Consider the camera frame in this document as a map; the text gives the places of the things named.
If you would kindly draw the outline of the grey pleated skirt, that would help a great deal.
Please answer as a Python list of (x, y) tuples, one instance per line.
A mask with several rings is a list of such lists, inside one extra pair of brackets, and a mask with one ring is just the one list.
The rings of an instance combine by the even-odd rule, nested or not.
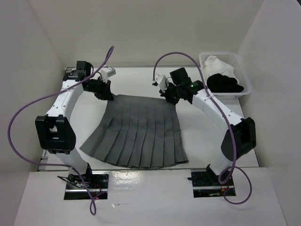
[(153, 170), (189, 161), (175, 105), (160, 98), (113, 98), (81, 151), (125, 168)]

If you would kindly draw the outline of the black skirt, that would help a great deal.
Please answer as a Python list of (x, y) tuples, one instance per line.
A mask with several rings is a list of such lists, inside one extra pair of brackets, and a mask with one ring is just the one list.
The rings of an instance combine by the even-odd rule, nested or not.
[(211, 75), (207, 79), (207, 86), (213, 93), (240, 93), (244, 90), (235, 78), (220, 73)]

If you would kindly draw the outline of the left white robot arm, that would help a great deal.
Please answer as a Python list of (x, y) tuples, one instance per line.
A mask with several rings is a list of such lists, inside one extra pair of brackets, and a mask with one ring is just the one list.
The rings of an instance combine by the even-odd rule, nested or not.
[(115, 75), (112, 67), (104, 66), (97, 79), (88, 79), (93, 66), (87, 61), (78, 61), (76, 67), (67, 67), (59, 94), (44, 116), (35, 119), (35, 126), (42, 149), (58, 156), (64, 165), (71, 165), (66, 182), (83, 188), (96, 181), (90, 165), (77, 151), (76, 135), (70, 124), (71, 113), (81, 94), (91, 92), (100, 100), (113, 100), (109, 77)]

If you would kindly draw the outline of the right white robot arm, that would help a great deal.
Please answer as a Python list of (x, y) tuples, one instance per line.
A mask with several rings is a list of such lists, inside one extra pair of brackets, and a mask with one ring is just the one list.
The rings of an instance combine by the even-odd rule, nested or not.
[(166, 101), (177, 104), (188, 101), (204, 112), (224, 133), (221, 154), (207, 166), (206, 180), (211, 185), (225, 184), (236, 161), (256, 147), (255, 122), (231, 111), (200, 80), (192, 81), (185, 68), (170, 73), (172, 82), (163, 74), (153, 73), (153, 83)]

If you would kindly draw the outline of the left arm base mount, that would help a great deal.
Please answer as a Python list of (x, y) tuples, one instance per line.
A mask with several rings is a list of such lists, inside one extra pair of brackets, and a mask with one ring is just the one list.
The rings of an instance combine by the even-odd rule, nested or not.
[[(93, 173), (89, 181), (84, 175), (86, 186), (96, 200), (106, 200), (108, 197), (109, 172)], [(65, 200), (89, 200), (90, 197), (78, 175), (69, 174), (67, 177), (57, 176), (66, 183)]]

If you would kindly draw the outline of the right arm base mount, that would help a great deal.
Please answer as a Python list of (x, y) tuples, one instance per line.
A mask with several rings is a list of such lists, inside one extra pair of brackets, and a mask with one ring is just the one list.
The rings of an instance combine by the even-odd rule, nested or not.
[(191, 176), (187, 178), (192, 183), (194, 198), (236, 196), (233, 179), (222, 185), (218, 177), (205, 169), (192, 169)]

